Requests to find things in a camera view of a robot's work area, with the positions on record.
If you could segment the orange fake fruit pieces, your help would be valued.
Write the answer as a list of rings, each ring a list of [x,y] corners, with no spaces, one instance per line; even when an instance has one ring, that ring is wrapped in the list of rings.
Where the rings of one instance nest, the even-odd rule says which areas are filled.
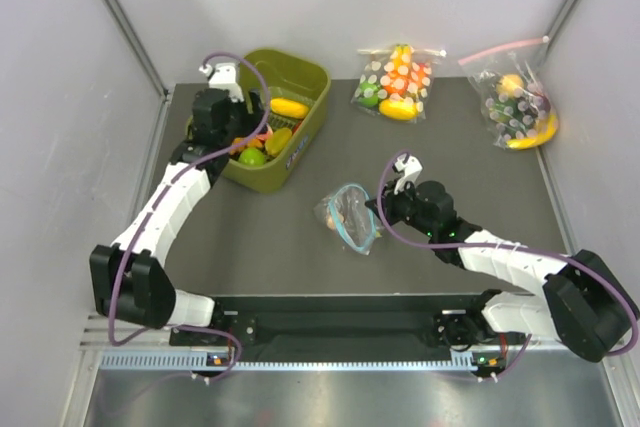
[[[266,141],[273,135],[271,131],[266,133],[257,134],[255,137],[250,140],[246,140],[245,137],[236,137],[232,142],[232,150],[240,151],[246,148],[257,148],[263,149]]]

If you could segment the green fake apple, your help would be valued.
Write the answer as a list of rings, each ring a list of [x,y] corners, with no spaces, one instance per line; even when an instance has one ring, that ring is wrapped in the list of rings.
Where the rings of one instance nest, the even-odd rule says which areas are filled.
[[[238,157],[238,162],[248,167],[260,167],[267,161],[265,153],[257,147],[245,148]]]

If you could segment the blue zip clear bag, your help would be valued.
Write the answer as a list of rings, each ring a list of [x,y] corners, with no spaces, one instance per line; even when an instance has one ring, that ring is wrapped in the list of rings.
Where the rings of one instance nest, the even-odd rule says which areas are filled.
[[[344,223],[333,232],[340,240],[354,252],[368,255],[373,243],[381,236],[383,226],[365,202],[370,200],[366,189],[358,183],[347,183],[327,196],[315,207],[314,214],[318,221],[326,225],[326,214],[340,212],[344,216]]]

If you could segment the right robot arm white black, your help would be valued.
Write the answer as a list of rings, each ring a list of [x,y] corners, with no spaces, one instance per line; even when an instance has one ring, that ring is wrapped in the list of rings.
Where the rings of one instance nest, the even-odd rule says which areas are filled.
[[[386,227],[402,222],[424,234],[427,248],[442,262],[517,287],[480,296],[466,319],[478,342],[500,333],[537,336],[597,363],[620,353],[624,337],[638,339],[638,306],[592,251],[544,253],[501,239],[460,217],[436,181],[402,189],[388,182],[367,206]]]

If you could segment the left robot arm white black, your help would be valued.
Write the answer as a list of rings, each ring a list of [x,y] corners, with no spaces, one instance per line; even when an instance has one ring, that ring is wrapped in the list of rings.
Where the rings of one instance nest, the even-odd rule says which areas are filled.
[[[212,298],[175,288],[165,263],[181,228],[214,186],[236,140],[266,128],[260,92],[246,100],[227,89],[196,93],[185,138],[173,150],[164,174],[131,225],[108,245],[98,245],[89,265],[96,309],[147,329],[189,325],[205,343],[226,334],[227,321]]]

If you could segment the red fake chili pepper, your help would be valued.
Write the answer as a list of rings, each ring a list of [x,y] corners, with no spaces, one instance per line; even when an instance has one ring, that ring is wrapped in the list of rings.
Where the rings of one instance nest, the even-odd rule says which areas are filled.
[[[296,135],[296,132],[297,132],[297,130],[301,127],[302,123],[303,123],[303,122],[302,122],[302,121],[300,121],[300,122],[297,122],[297,123],[294,125],[294,127],[292,128],[292,135],[294,135],[294,136]]]

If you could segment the beige fake garlic bulb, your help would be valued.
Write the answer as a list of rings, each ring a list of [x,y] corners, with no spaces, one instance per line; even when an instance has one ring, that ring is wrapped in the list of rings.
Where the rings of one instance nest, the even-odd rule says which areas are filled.
[[[336,231],[339,227],[342,227],[344,223],[344,216],[340,212],[326,214],[326,225],[329,229]]]

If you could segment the yellow fake lemon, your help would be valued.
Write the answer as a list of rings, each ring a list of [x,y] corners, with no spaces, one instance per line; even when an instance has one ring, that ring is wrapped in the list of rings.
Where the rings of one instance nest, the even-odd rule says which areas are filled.
[[[419,112],[413,103],[404,100],[386,99],[379,103],[379,113],[397,121],[412,121]]]

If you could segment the polka dot zip bag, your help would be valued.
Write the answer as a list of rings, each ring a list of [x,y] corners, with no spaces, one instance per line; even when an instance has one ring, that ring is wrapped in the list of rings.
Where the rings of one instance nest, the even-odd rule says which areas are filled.
[[[447,58],[447,51],[419,49],[410,44],[396,43],[385,49],[360,50],[359,54],[366,58],[366,63],[351,103],[372,115],[386,117],[378,110],[381,101],[404,100],[413,103],[419,114],[412,121],[394,121],[422,121],[433,87],[434,70]]]

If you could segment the yellow fake banana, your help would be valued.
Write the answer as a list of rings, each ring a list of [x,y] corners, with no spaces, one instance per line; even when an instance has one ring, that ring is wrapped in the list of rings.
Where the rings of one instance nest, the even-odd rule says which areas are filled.
[[[511,150],[526,150],[538,147],[550,141],[559,127],[558,116],[552,112],[547,118],[537,120],[532,128],[524,133],[518,132],[516,137],[506,141]]]

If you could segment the pink zip polka bag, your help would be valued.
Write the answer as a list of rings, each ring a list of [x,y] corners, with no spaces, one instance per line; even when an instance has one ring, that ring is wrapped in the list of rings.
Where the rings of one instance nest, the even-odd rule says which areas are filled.
[[[557,116],[539,71],[548,50],[546,36],[495,46],[458,61],[478,93],[480,110],[494,145],[510,151],[506,141],[524,133],[552,112]]]

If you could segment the olive green plastic bin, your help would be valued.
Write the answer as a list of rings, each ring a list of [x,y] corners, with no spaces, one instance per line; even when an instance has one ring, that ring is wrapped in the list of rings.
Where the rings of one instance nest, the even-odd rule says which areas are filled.
[[[260,193],[280,189],[324,124],[323,67],[271,48],[238,60],[208,55],[207,86],[192,102],[180,160]]]

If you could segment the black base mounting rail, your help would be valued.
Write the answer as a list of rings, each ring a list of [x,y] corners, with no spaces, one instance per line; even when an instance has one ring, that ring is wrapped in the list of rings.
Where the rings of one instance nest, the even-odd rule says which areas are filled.
[[[346,352],[424,345],[472,347],[501,337],[481,315],[496,294],[376,296],[238,296],[215,300],[208,329],[236,335],[251,355],[282,340],[291,347]]]

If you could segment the left aluminium frame post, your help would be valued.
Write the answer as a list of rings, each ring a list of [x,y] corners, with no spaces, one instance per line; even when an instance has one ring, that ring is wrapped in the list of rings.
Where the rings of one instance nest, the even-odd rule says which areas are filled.
[[[102,2],[154,91],[161,98],[165,98],[168,95],[168,88],[161,79],[120,0],[102,0]]]

